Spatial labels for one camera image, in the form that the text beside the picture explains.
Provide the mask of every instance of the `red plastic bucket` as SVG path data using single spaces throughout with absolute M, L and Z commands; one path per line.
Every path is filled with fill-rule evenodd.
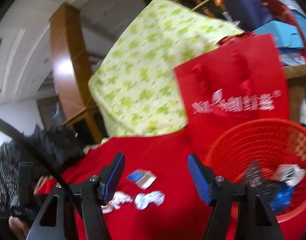
M 251 160 L 260 163 L 265 178 L 270 178 L 280 164 L 298 164 L 306 169 L 306 129 L 282 119 L 257 119 L 237 125 L 213 143 L 204 165 L 216 175 L 239 182 Z M 277 215 L 277 220 L 289 220 L 305 208 L 306 176 L 294 190 L 290 206 Z M 236 205 L 231 216 L 237 217 Z

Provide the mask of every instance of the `black cable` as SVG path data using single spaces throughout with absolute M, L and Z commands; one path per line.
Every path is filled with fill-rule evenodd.
M 34 157 L 40 164 L 42 164 L 45 169 L 57 180 L 57 182 L 62 186 L 62 188 L 66 191 L 70 201 L 75 206 L 76 210 L 78 211 L 80 217 L 82 215 L 82 208 L 80 202 L 75 197 L 73 191 L 71 190 L 70 186 L 63 180 L 61 175 L 56 171 L 56 169 L 45 159 L 45 157 L 38 151 L 38 149 L 29 143 L 25 136 L 21 134 L 18 130 L 12 127 L 9 123 L 0 119 L 0 131 L 7 136 L 13 138 L 16 142 L 21 144 L 28 153 Z

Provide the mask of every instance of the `human hand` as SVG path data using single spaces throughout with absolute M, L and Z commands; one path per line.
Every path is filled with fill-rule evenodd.
M 35 190 L 34 190 L 34 194 L 37 194 L 37 192 L 41 189 L 41 187 L 48 181 L 48 177 L 44 177 L 42 176 L 36 187 L 35 187 Z M 8 224 L 9 224 L 9 227 L 10 229 L 12 230 L 12 232 L 16 235 L 16 237 L 19 239 L 19 240 L 25 240 L 26 237 L 27 237 L 27 234 L 29 232 L 29 227 L 28 225 L 20 220 L 19 218 L 16 218 L 16 217 L 10 217 L 9 220 L 8 220 Z
M 10 217 L 8 224 L 11 231 L 19 240 L 26 239 L 26 236 L 29 232 L 29 227 L 24 221 L 20 220 L 19 218 Z

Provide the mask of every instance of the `white printed logo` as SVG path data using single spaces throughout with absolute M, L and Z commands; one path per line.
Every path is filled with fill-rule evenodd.
M 194 102 L 192 104 L 194 114 L 207 114 L 213 111 L 214 107 L 218 107 L 225 112 L 241 112 L 252 110 L 273 110 L 273 98 L 281 95 L 281 90 L 276 90 L 271 94 L 262 94 L 259 97 L 253 95 L 251 97 L 230 97 L 227 101 L 222 99 L 222 89 L 219 89 L 212 95 L 212 103 L 207 101 Z

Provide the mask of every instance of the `black fluffy object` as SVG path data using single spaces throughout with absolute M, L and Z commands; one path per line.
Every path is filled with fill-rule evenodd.
M 47 130 L 41 130 L 36 126 L 34 133 L 26 138 L 59 173 L 63 173 L 85 156 L 84 143 L 66 126 L 52 126 Z M 0 146 L 0 218 L 10 216 L 10 204 L 17 193 L 18 166 L 21 161 L 34 163 L 32 188 L 41 176 L 50 176 L 20 144 L 14 140 L 3 143 Z

